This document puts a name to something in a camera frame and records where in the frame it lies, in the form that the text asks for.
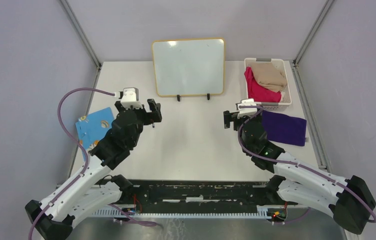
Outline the yellow framed whiteboard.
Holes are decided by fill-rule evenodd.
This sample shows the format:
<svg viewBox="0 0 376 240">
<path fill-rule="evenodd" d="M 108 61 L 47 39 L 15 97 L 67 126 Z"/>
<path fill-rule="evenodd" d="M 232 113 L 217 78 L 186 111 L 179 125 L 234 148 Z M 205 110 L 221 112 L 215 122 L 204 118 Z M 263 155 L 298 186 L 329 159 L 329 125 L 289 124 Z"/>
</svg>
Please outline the yellow framed whiteboard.
<svg viewBox="0 0 376 240">
<path fill-rule="evenodd" d="M 151 44 L 151 50 L 158 96 L 207 96 L 224 92 L 224 39 L 157 40 Z"/>
</svg>

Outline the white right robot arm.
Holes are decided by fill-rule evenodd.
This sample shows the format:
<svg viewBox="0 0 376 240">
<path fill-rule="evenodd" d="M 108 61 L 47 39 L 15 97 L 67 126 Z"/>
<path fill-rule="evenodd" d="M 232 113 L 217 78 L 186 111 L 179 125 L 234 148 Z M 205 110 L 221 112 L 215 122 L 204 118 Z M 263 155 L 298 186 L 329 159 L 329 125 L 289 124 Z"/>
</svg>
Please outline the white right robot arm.
<svg viewBox="0 0 376 240">
<path fill-rule="evenodd" d="M 273 144 L 254 110 L 224 111 L 224 127 L 233 127 L 243 153 L 261 170 L 273 173 L 265 189 L 271 204 L 292 202 L 331 217 L 344 230 L 359 235 L 367 223 L 376 223 L 376 201 L 366 182 L 334 175 L 299 160 Z"/>
</svg>

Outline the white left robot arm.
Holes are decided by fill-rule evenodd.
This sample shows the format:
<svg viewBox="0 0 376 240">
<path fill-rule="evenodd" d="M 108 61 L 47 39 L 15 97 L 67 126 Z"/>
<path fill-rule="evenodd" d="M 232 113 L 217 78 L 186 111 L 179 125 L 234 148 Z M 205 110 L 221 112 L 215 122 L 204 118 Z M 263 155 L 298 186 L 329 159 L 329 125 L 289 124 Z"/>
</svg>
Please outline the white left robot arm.
<svg viewBox="0 0 376 240">
<path fill-rule="evenodd" d="M 110 129 L 88 152 L 88 160 L 58 189 L 41 201 L 31 200 L 25 206 L 34 231 L 45 240 L 65 240 L 86 217 L 100 208 L 119 202 L 128 203 L 133 197 L 132 183 L 124 176 L 111 177 L 103 188 L 91 194 L 91 189 L 107 176 L 137 146 L 144 126 L 162 121 L 161 105 L 148 99 L 150 111 L 144 105 L 116 101 L 118 110 Z"/>
</svg>

